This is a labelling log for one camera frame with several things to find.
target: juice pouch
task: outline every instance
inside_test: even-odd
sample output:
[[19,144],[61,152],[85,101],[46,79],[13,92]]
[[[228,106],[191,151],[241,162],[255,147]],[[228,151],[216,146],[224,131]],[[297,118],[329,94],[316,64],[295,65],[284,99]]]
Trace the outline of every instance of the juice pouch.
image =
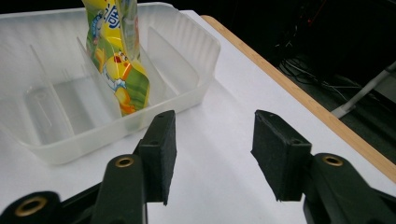
[[86,47],[114,91],[123,116],[147,106],[149,79],[140,62],[136,0],[82,0],[87,11]]

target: white table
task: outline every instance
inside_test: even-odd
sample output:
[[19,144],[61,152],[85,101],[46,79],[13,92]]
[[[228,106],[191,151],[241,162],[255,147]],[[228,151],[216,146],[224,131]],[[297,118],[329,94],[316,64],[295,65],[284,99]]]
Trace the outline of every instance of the white table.
[[[148,203],[148,223],[305,223],[303,203],[279,203],[250,153],[254,112],[281,116],[313,145],[349,160],[372,188],[396,196],[386,175],[193,11],[221,44],[216,81],[203,102],[177,114],[177,161],[167,206]],[[132,153],[146,129],[80,159],[48,166],[0,133],[0,209],[51,190],[65,200],[102,180],[112,158]]]

